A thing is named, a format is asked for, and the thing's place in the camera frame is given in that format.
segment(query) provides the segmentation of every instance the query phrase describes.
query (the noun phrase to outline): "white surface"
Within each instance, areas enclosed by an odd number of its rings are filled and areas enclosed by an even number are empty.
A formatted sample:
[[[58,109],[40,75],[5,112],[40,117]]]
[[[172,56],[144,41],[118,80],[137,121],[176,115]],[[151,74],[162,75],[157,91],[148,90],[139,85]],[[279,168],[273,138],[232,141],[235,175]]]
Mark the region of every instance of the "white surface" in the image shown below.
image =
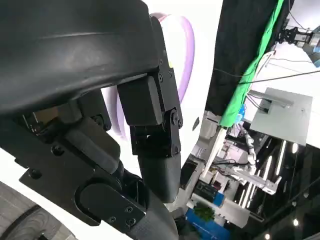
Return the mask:
[[[201,124],[192,132],[195,120],[202,119],[207,100],[209,84],[214,65],[214,53],[217,29],[220,19],[222,0],[207,1],[179,1],[179,0],[146,0],[149,12],[163,12],[177,14],[188,18],[193,26],[195,36],[194,64],[189,88],[182,104],[183,128],[180,130],[181,159],[185,161],[196,144]],[[131,172],[140,174],[138,161],[132,156],[129,144],[120,142],[121,160]],[[110,240],[128,240],[129,238],[102,222],[98,227],[90,227],[78,220],[68,212],[53,204],[46,198],[34,192],[19,182],[19,178],[26,171],[14,162],[14,157],[0,149],[0,181],[14,188],[35,203],[53,214],[79,240],[92,240],[107,238]]]

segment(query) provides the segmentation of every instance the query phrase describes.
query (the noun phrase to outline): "ceiling light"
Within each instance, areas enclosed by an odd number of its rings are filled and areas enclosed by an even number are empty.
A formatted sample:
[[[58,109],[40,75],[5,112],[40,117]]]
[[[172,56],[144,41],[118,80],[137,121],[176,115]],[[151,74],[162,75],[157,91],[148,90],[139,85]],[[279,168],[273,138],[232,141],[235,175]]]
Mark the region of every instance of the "ceiling light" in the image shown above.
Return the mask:
[[[250,200],[254,197],[255,190],[256,190],[256,185],[254,185],[253,188],[252,188],[252,192],[251,192],[251,195],[250,195]]]
[[[292,145],[292,153],[295,154],[298,151],[298,144],[294,143]]]
[[[281,145],[281,150],[280,150],[280,156],[279,156],[279,160],[278,160],[278,166],[276,167],[276,175],[278,176],[279,173],[280,173],[280,169],[281,169],[281,165],[282,165],[282,160],[284,158],[284,153],[285,153],[285,149],[286,149],[286,144],[287,144],[287,141],[284,140],[282,142],[282,145]]]
[[[272,156],[269,156],[268,162],[266,163],[266,167],[265,167],[265,170],[264,170],[263,180],[267,180],[267,178],[268,178],[268,173],[269,173],[269,170],[270,170],[271,161],[272,161]]]
[[[250,191],[251,191],[252,185],[253,184],[250,183],[248,188],[247,188],[247,190],[246,190],[245,197],[244,197],[244,200],[243,200],[243,203],[242,203],[242,208],[243,209],[247,206],[248,198],[249,198],[249,195],[250,195]]]
[[[240,197],[240,201],[239,201],[239,204],[238,204],[239,206],[240,206],[240,204],[242,202],[242,199],[244,198],[244,195],[245,195],[245,190],[243,189],[241,197]]]
[[[293,220],[293,225],[294,225],[295,227],[297,227],[297,226],[299,225],[298,219],[294,219],[294,220]]]
[[[258,173],[256,175],[259,177],[260,173],[261,173],[261,169],[258,170]],[[250,195],[250,200],[254,197],[255,190],[256,190],[256,185],[253,185],[252,192]]]

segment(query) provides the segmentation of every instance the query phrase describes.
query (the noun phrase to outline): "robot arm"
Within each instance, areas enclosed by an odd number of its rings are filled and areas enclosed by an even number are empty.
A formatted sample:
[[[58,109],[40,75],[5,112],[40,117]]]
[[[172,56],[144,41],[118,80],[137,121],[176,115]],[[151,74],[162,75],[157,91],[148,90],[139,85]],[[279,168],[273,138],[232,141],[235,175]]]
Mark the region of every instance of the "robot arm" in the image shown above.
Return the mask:
[[[0,147],[27,169],[20,181],[88,225],[177,240],[163,203],[178,194],[183,118],[158,20],[140,0],[8,0],[1,11]],[[114,85],[142,179],[106,133],[100,88]]]
[[[257,156],[254,148],[254,139],[249,135],[248,131],[242,125],[239,124],[239,127],[240,127],[240,132],[243,133],[246,144],[248,145],[248,148],[249,148],[249,153],[248,153],[248,162],[250,164],[249,173],[250,175],[254,175],[257,170],[257,167],[256,167]]]

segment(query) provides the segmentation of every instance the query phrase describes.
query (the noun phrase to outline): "power cable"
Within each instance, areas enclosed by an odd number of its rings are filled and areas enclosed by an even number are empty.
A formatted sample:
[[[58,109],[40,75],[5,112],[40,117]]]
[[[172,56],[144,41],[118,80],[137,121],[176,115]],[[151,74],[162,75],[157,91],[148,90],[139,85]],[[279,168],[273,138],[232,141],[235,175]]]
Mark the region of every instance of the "power cable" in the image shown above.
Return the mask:
[[[298,76],[308,75],[308,74],[315,74],[315,73],[320,73],[320,70],[318,70],[318,71],[303,72],[303,73],[294,74],[294,75],[280,76],[280,77],[263,79],[263,80],[257,80],[257,81],[238,82],[238,83],[228,82],[228,83],[218,84],[218,86],[255,84],[255,83],[268,82],[268,81],[274,81],[274,80],[280,80],[280,79],[287,79],[287,78],[293,78],[293,77],[298,77]],[[246,76],[246,75],[242,75],[242,76],[240,76],[240,75],[233,75],[233,74],[231,74],[231,73],[226,73],[226,74],[228,74],[228,75],[230,75],[230,76],[233,76],[233,77],[243,77],[243,76]]]
[[[293,20],[304,30],[307,30],[306,28],[304,28],[298,21],[297,19],[293,16],[293,14],[291,13],[291,9],[290,9],[290,6],[291,6],[291,3],[290,3],[290,0],[288,1],[288,6],[289,6],[289,14],[291,15],[291,17],[293,18]]]
[[[227,71],[224,71],[224,70],[221,70],[221,69],[218,69],[218,68],[214,68],[213,70],[216,70],[216,71],[218,71],[218,72],[222,72],[222,73],[224,73],[224,74],[227,74],[227,75],[229,75],[229,76],[236,77],[236,78],[242,78],[242,77],[245,77],[245,76],[249,76],[249,75],[251,75],[251,74],[254,72],[254,70],[253,70],[252,72],[250,72],[250,73],[248,73],[248,74],[236,75],[236,74],[232,74],[232,73],[229,73],[229,72],[227,72]]]
[[[295,60],[289,60],[289,59],[285,59],[285,58],[270,58],[270,60],[282,60],[282,61],[288,61],[288,62],[291,62],[291,63],[309,63],[309,64],[312,64],[311,61],[302,61],[302,60],[295,61]]]

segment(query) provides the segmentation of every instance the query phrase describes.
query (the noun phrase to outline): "white wall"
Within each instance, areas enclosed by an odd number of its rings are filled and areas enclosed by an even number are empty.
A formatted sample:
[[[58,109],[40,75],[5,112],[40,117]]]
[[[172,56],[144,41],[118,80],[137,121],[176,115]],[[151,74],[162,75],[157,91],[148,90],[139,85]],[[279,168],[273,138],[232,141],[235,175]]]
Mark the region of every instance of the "white wall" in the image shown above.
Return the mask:
[[[291,13],[304,28],[311,28],[313,30],[320,25],[320,0],[296,0]],[[298,24],[292,18],[290,18],[289,25],[298,27]],[[308,63],[311,60],[301,48],[284,43],[278,44],[275,50],[276,53],[272,57],[273,59],[262,69],[256,80],[320,70],[320,68],[316,68],[312,63]],[[308,62],[290,62],[275,59]],[[252,85],[252,89],[259,92],[265,92],[267,87],[313,97],[306,142],[307,144],[320,148],[320,141],[318,140],[320,134],[318,124],[320,123],[320,73],[255,83]],[[246,101],[246,105],[245,118],[252,121],[257,109],[248,100]]]

